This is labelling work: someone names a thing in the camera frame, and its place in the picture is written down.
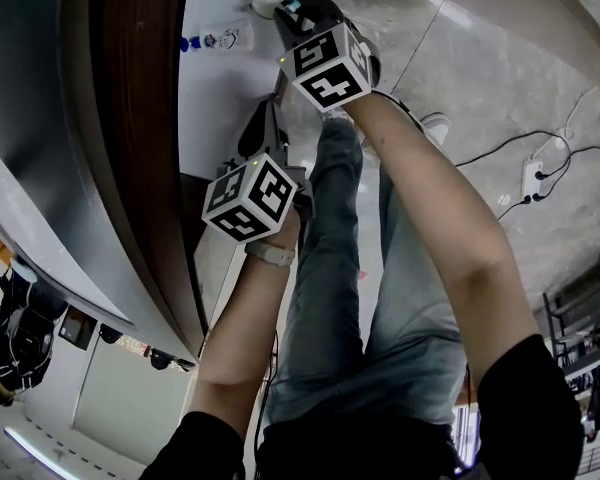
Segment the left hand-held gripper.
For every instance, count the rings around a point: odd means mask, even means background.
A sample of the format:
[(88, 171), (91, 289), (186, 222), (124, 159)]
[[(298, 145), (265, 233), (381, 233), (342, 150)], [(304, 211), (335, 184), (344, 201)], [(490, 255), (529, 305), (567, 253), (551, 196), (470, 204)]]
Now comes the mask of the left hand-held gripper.
[[(261, 101), (238, 141), (240, 156), (255, 156), (265, 141), (269, 101)], [(278, 104), (272, 105), (277, 161), (288, 160), (289, 136)], [(290, 208), (307, 221), (314, 214), (313, 189), (303, 167), (282, 166), (262, 153), (208, 187), (202, 220), (239, 244), (279, 232)]]

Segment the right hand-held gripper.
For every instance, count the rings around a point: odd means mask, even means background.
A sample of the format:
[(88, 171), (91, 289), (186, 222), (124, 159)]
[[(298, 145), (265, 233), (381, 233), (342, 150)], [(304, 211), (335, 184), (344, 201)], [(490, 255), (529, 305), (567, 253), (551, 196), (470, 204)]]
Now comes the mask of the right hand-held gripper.
[[(287, 13), (282, 2), (273, 17), (284, 47), (290, 50), (278, 58), (278, 64), (312, 105), (327, 112), (377, 86), (381, 77), (377, 47), (355, 24), (344, 21), (334, 1), (299, 0), (296, 14)], [(319, 34), (296, 46), (305, 32)]]

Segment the blue capped tube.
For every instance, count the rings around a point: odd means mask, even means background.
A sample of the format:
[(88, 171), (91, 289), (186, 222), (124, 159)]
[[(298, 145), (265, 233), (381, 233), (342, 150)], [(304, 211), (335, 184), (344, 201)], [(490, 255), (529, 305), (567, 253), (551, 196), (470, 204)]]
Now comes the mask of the blue capped tube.
[(250, 51), (254, 45), (254, 31), (248, 18), (201, 28), (197, 35), (182, 37), (180, 51), (238, 52)]

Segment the person's right forearm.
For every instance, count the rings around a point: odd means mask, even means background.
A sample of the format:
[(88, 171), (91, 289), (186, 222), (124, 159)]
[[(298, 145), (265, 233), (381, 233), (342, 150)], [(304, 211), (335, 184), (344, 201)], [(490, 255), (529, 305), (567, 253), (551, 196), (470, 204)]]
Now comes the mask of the person's right forearm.
[(538, 333), (501, 224), (462, 173), (378, 94), (344, 106), (378, 155), (445, 287), (475, 379)]

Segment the person's left forearm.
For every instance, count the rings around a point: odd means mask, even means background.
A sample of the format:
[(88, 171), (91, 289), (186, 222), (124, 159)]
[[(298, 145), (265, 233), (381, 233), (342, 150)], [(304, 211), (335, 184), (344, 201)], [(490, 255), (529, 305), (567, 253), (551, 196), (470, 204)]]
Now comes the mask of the person's left forearm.
[(272, 352), (290, 270), (248, 254), (205, 343), (191, 409), (222, 420), (241, 438)]

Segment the white sink basin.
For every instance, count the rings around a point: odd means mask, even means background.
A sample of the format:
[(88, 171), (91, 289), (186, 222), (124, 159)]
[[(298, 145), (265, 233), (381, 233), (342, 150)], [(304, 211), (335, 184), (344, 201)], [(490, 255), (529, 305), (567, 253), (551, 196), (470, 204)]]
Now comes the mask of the white sink basin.
[(78, 265), (1, 159), (0, 235), (66, 298), (124, 324), (130, 322)]

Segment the white wristband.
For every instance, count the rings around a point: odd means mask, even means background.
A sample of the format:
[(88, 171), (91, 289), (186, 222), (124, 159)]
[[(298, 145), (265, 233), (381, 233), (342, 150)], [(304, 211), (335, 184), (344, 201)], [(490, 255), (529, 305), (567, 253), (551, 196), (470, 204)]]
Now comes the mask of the white wristband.
[(290, 267), (295, 259), (295, 251), (273, 246), (261, 240), (245, 245), (245, 253), (276, 267)]

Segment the wooden vanity cabinet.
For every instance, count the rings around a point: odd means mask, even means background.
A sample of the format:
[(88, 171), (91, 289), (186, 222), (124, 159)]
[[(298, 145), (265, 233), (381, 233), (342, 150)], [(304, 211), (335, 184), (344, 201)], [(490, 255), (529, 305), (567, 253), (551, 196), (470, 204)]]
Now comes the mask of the wooden vanity cabinet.
[(130, 320), (111, 326), (196, 359), (208, 329), (194, 252), (202, 182), (179, 166), (186, 0), (67, 0), (87, 39), (83, 149), (104, 207), (88, 273)]

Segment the person's right white shoe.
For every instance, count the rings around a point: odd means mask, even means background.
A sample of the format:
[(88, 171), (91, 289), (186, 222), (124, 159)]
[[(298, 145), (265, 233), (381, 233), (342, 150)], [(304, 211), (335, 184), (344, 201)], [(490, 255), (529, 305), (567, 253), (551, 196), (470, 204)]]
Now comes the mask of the person's right white shoe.
[(421, 126), (427, 136), (438, 145), (443, 145), (451, 129), (451, 120), (443, 113), (431, 113), (421, 120)]

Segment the person's grey jeans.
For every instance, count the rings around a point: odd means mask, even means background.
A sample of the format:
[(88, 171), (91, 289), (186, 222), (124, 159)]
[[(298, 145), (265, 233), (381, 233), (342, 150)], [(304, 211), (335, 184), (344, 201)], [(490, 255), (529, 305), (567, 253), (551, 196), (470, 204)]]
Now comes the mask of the person's grey jeans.
[(360, 334), (355, 203), (362, 166), (354, 127), (328, 119), (310, 176), (316, 215), (300, 251), (267, 403), (271, 425), (354, 412), (453, 422), (466, 364), (460, 333), (387, 175), (379, 192), (383, 274), (370, 333)]

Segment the white power strip with plugs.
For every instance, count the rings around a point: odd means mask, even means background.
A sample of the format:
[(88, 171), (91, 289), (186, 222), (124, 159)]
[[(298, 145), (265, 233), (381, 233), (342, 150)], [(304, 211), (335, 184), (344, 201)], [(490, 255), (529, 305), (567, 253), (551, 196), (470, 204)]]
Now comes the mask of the white power strip with plugs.
[(537, 177), (537, 174), (542, 172), (543, 167), (543, 161), (537, 158), (527, 159), (523, 163), (521, 176), (522, 200), (531, 200), (534, 194), (540, 193), (542, 181)]

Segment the person's black shirt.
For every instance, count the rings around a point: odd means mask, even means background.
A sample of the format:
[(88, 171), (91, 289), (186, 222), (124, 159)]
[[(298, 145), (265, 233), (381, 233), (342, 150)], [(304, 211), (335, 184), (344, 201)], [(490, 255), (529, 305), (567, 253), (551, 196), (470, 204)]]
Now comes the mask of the person's black shirt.
[[(522, 341), (477, 390), (476, 470), (490, 480), (574, 480), (584, 431), (578, 402), (540, 336)], [(244, 480), (244, 445), (203, 412), (186, 415), (139, 480)], [(258, 480), (456, 478), (450, 430), (364, 412), (308, 416), (266, 428)]]

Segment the black metal rack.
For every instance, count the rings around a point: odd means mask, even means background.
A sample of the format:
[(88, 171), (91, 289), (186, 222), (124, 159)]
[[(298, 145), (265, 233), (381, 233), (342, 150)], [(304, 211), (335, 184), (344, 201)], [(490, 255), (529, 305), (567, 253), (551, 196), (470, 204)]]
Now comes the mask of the black metal rack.
[(543, 295), (551, 353), (570, 379), (600, 365), (600, 254), (584, 273)]

